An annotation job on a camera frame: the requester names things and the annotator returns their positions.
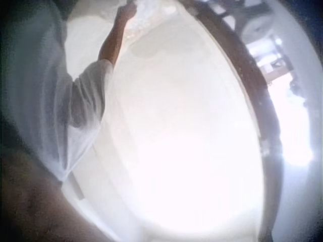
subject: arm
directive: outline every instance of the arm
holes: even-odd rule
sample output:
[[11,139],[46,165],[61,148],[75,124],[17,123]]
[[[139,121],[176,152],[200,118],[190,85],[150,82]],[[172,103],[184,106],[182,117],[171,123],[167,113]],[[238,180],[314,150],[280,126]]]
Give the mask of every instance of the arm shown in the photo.
[[135,16],[136,12],[137,6],[133,1],[128,1],[125,6],[118,9],[115,24],[101,47],[98,58],[99,60],[107,59],[113,66],[116,64],[126,24],[128,20]]

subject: person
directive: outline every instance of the person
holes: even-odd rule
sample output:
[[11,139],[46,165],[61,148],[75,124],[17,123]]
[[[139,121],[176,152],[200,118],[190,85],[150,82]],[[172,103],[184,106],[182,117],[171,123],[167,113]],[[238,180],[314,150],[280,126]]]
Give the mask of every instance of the person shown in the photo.
[[24,1],[2,27],[2,241],[110,241],[60,188],[99,131],[107,83],[137,7],[127,1],[118,8],[98,60],[75,81],[67,73],[60,7]]

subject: white t-shirt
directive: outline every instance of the white t-shirt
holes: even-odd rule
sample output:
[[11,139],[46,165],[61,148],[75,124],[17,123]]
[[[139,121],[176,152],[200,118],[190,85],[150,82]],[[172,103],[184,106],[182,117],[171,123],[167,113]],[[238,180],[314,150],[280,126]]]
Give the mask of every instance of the white t-shirt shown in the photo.
[[30,1],[11,18],[2,31],[2,115],[63,181],[99,131],[113,65],[96,61],[73,82],[66,69],[66,25],[56,5]]

